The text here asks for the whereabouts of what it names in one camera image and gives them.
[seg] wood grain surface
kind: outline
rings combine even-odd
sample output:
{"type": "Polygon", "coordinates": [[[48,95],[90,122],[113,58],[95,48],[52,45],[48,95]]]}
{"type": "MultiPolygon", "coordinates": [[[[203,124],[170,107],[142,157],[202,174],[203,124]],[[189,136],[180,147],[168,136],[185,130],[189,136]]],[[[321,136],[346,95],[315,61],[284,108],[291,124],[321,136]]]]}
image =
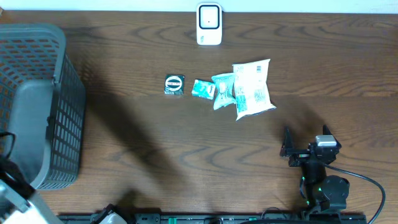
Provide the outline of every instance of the wood grain surface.
{"type": "MultiPolygon", "coordinates": [[[[197,45],[194,13],[5,11],[0,22],[61,27],[87,89],[79,178],[42,192],[55,213],[302,207],[300,169],[279,157],[283,127],[305,147],[327,124],[343,145],[333,165],[380,182],[376,223],[397,223],[398,15],[226,13],[212,47],[197,45]],[[234,105],[191,96],[195,79],[265,58],[276,110],[235,122],[234,105]],[[166,74],[185,75],[183,96],[164,95],[166,74]]],[[[378,188],[338,175],[351,183],[347,211],[369,220],[378,188]]]]}

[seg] white barcode scanner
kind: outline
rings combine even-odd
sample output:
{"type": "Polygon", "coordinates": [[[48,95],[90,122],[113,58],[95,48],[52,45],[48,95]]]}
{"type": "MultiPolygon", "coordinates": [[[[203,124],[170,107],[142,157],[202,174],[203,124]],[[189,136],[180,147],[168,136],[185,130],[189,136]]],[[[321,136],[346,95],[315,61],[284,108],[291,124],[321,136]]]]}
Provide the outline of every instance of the white barcode scanner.
{"type": "Polygon", "coordinates": [[[197,42],[218,45],[223,36],[222,9],[217,3],[201,3],[197,7],[197,42]]]}

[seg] small teal package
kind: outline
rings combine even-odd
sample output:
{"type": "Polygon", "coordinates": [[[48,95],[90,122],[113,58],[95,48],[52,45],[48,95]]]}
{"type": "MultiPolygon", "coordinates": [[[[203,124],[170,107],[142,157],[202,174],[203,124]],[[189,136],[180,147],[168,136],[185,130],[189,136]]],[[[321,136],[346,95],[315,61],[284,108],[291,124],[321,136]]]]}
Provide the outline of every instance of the small teal package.
{"type": "Polygon", "coordinates": [[[214,110],[217,110],[222,106],[228,106],[231,103],[236,104],[236,100],[232,95],[232,87],[234,86],[235,76],[235,73],[225,73],[221,75],[215,75],[211,78],[216,84],[216,89],[218,91],[213,106],[214,110]]]}
{"type": "Polygon", "coordinates": [[[192,96],[199,96],[212,100],[214,98],[214,92],[216,90],[216,85],[211,82],[206,82],[202,80],[195,80],[192,89],[192,96]]]}

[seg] basket bottom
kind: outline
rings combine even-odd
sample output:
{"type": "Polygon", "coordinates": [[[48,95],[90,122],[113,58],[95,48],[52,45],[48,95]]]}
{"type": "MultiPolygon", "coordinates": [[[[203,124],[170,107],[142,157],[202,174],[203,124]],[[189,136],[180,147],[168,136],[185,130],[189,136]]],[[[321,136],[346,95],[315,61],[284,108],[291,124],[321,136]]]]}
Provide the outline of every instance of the basket bottom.
{"type": "MultiPolygon", "coordinates": [[[[32,80],[19,86],[13,99],[8,131],[16,135],[16,140],[10,160],[19,166],[28,183],[41,182],[45,178],[38,177],[42,165],[50,162],[43,158],[52,97],[51,80],[32,80]]],[[[10,146],[7,139],[6,149],[10,146]]]]}

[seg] laundry basket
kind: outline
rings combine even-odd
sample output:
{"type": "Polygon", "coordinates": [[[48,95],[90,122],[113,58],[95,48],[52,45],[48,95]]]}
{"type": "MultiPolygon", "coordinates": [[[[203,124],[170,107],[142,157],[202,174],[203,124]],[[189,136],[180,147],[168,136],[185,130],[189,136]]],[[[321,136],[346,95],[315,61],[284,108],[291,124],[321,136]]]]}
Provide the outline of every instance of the laundry basket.
{"type": "Polygon", "coordinates": [[[65,47],[53,25],[0,25],[0,131],[15,135],[1,146],[36,189],[78,175],[86,93],[65,47]]]}

